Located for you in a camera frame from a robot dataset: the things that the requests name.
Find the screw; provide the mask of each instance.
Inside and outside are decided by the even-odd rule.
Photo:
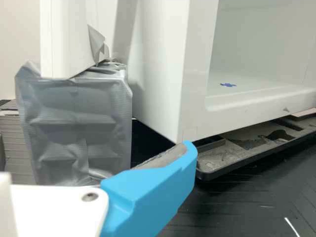
[[[94,201],[99,197],[99,195],[95,193],[88,193],[82,197],[82,201]]]

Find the blue mark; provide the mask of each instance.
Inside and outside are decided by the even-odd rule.
[[[237,86],[235,84],[230,84],[230,83],[221,83],[222,86],[226,86],[226,87],[234,87]]]

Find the white wall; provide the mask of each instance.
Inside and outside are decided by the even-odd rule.
[[[0,99],[15,98],[14,76],[27,60],[40,61],[40,0],[2,0]]]

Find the white plastic container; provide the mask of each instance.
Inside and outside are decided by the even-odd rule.
[[[316,1],[134,3],[135,18],[117,5],[126,34],[112,52],[129,66],[134,116],[171,141],[316,106]]]

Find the black surface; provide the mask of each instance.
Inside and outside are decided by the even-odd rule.
[[[133,123],[134,164],[173,144]],[[161,237],[316,237],[316,137],[195,187]]]
[[[223,140],[223,138],[217,135],[217,136],[206,137],[206,138],[194,141],[193,144],[196,147],[200,147],[200,146],[204,146],[204,145],[207,145],[209,143],[214,143],[214,142],[218,142],[221,140]]]

